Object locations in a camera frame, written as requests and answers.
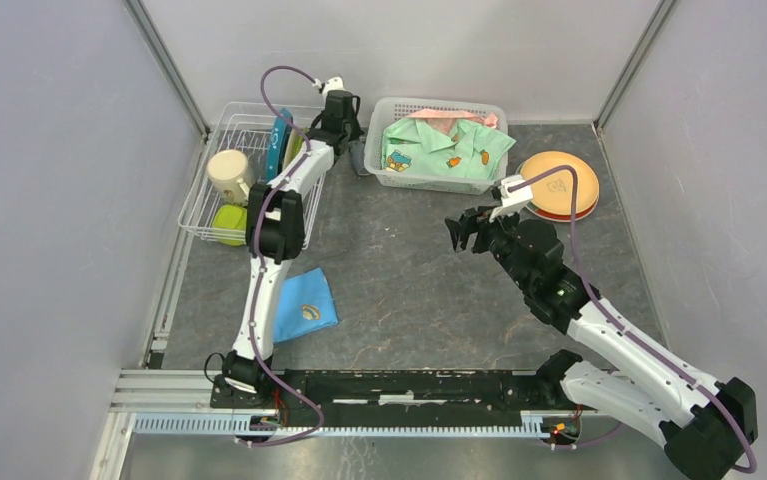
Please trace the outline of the cream plate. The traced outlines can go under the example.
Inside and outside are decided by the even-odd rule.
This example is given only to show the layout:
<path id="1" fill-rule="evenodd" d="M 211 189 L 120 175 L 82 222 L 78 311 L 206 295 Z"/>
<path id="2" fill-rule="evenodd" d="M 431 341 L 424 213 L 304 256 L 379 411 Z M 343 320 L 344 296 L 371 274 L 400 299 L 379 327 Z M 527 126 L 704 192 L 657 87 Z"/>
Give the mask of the cream plate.
<path id="1" fill-rule="evenodd" d="M 283 156 L 283 160 L 281 164 L 282 171 L 286 170 L 289 164 L 292 162 L 290 160 L 290 157 L 293 152 L 295 141 L 298 139 L 299 136 L 300 135 L 297 133 L 296 130 L 292 130 L 289 135 L 289 138 L 287 139 L 286 148 L 285 148 L 285 152 L 284 152 L 284 156 Z"/>

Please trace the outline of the blue polka dot plate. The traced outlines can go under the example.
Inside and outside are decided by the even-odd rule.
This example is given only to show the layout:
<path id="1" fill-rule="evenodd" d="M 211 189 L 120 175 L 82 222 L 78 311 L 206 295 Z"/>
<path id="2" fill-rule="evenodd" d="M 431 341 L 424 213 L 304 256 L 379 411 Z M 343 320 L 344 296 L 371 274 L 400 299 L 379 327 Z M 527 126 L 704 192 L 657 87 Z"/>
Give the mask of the blue polka dot plate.
<path id="1" fill-rule="evenodd" d="M 293 133 L 291 123 L 294 117 L 286 108 L 279 110 L 275 118 L 268 140 L 268 152 L 265 160 L 262 178 L 271 181 L 276 178 L 283 169 L 284 157 L 288 149 L 288 143 Z"/>

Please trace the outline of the red plate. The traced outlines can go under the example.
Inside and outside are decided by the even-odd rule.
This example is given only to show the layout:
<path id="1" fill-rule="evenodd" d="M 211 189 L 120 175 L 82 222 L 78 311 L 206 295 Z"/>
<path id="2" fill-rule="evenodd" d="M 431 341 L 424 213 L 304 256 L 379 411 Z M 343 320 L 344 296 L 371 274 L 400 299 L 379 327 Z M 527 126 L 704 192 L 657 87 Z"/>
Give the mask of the red plate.
<path id="1" fill-rule="evenodd" d="M 586 218 L 587 216 L 589 216 L 595 210 L 596 207 L 597 207 L 597 204 L 592 204 L 591 206 L 589 206 L 589 207 L 587 207 L 587 208 L 585 208 L 585 209 L 583 209 L 581 211 L 577 211 L 575 213 L 575 218 L 577 220 Z M 545 220 L 549 220 L 549 221 L 553 221 L 553 222 L 560 222 L 560 223 L 570 223 L 571 222 L 571 215 L 570 214 L 559 214 L 559 213 L 549 212 L 547 210 L 539 208 L 538 206 L 536 206 L 533 203 L 531 203 L 528 206 L 528 209 L 529 209 L 529 211 L 531 213 L 533 213 L 537 217 L 545 219 Z"/>

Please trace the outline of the orange plate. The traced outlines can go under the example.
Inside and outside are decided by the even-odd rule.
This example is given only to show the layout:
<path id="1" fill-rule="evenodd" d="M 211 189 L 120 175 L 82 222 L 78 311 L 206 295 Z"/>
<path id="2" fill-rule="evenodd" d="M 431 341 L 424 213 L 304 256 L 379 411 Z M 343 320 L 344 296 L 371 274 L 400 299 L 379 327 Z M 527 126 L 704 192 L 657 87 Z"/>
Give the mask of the orange plate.
<path id="1" fill-rule="evenodd" d="M 597 204 L 600 198 L 597 175 L 587 162 L 570 153 L 562 151 L 537 153 L 524 161 L 519 168 L 519 173 L 525 180 L 529 180 L 531 177 L 562 165 L 572 167 L 577 173 L 576 212 Z M 533 192 L 531 203 L 549 212 L 571 215 L 572 183 L 572 174 L 567 170 L 547 176 L 531 185 Z"/>

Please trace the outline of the green interior mug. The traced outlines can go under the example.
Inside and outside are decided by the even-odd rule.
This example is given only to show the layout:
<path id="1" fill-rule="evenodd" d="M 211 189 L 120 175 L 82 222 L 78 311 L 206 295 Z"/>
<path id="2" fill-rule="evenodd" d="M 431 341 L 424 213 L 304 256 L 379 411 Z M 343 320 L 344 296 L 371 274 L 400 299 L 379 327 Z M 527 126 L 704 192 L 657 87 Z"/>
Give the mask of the green interior mug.
<path id="1" fill-rule="evenodd" d="M 240 206 L 248 204 L 250 189 L 257 179 L 248 156 L 242 151 L 219 151 L 207 161 L 206 173 L 225 202 Z"/>

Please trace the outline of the lime green bowl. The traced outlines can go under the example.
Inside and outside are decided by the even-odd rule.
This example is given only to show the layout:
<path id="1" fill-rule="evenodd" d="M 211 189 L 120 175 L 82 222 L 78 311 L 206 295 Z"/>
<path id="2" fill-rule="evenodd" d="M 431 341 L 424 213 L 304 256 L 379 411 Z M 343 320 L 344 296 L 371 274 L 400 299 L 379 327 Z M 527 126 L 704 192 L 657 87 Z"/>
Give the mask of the lime green bowl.
<path id="1" fill-rule="evenodd" d="M 245 245 L 247 217 L 245 207 L 230 204 L 221 206 L 212 221 L 216 240 L 229 246 Z"/>

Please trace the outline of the lime green plate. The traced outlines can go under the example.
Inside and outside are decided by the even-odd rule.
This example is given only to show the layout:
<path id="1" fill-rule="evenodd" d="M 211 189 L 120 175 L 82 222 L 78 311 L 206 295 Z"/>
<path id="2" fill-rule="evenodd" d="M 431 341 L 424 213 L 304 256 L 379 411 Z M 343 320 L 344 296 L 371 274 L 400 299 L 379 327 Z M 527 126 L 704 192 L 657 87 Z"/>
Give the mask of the lime green plate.
<path id="1" fill-rule="evenodd" d="M 291 154 L 290 160 L 293 161 L 304 149 L 305 141 L 302 136 L 299 136 L 298 139 L 295 141 L 293 152 Z"/>

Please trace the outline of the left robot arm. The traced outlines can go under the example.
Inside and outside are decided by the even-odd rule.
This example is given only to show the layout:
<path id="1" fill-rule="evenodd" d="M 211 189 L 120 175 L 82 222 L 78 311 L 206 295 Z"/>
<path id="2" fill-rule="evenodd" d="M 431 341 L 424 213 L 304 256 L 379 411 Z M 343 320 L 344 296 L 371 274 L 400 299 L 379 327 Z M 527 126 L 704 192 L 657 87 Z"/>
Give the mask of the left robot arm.
<path id="1" fill-rule="evenodd" d="M 362 135 L 359 104 L 353 93 L 335 89 L 324 94 L 324 107 L 311 127 L 288 121 L 303 141 L 301 150 L 278 176 L 252 188 L 245 232 L 251 279 L 239 333 L 217 377 L 249 407 L 265 405 L 273 394 L 266 370 L 281 289 L 307 239 L 304 197 Z"/>

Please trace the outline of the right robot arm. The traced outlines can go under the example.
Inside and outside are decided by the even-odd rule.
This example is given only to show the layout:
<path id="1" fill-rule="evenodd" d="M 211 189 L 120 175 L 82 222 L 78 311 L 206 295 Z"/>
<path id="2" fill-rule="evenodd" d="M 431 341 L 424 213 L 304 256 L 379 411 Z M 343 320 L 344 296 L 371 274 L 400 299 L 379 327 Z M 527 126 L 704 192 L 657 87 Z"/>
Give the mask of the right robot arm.
<path id="1" fill-rule="evenodd" d="M 605 413 L 662 448 L 688 479 L 722 479 L 758 467 L 754 390 L 738 377 L 718 380 L 652 340 L 564 261 L 553 225 L 489 206 L 448 218 L 456 251 L 488 253 L 521 291 L 530 313 L 588 347 L 619 371 L 605 373 L 560 351 L 536 382 L 550 408 L 569 401 Z"/>

